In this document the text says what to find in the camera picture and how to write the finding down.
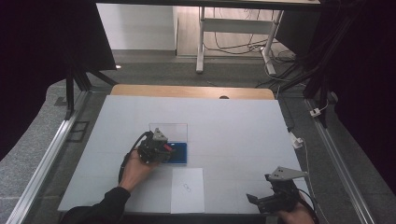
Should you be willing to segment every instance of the white paper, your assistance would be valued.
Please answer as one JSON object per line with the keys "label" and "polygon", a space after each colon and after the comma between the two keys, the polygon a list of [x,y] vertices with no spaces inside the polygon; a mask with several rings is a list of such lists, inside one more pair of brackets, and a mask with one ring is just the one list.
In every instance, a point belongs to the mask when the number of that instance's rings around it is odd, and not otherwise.
{"label": "white paper", "polygon": [[171,214],[205,211],[204,172],[202,168],[174,168]]}

